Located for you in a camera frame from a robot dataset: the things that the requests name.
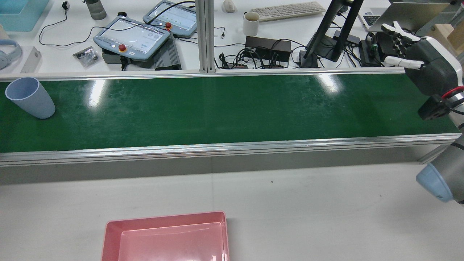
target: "white keyboard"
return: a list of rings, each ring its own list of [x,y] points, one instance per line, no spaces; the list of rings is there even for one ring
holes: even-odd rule
[[[284,6],[254,8],[250,11],[258,13],[260,16],[259,19],[265,22],[318,14],[325,12],[325,9],[318,2],[314,1]]]

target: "light blue headphones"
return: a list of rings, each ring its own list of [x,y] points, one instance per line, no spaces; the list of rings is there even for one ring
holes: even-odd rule
[[[14,46],[15,47],[15,49],[9,54],[6,54],[4,51],[0,51],[0,70],[1,70],[7,67],[8,64],[11,63],[11,61],[21,56],[22,50],[19,44],[13,40],[7,40],[7,39],[0,40],[0,46]]]

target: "red emergency stop button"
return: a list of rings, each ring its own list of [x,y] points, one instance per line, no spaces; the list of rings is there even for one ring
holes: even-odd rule
[[[125,52],[127,50],[125,45],[119,45],[119,51],[120,52]]]

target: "small plastic bag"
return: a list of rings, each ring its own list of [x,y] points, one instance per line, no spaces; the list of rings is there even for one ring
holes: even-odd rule
[[[87,68],[101,60],[92,46],[73,54],[73,56],[81,62],[84,68]]]

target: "light blue robot joint cap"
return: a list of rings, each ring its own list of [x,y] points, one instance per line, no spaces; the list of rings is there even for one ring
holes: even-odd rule
[[[416,181],[437,199],[448,202],[453,199],[453,194],[438,170],[431,163],[419,172]]]

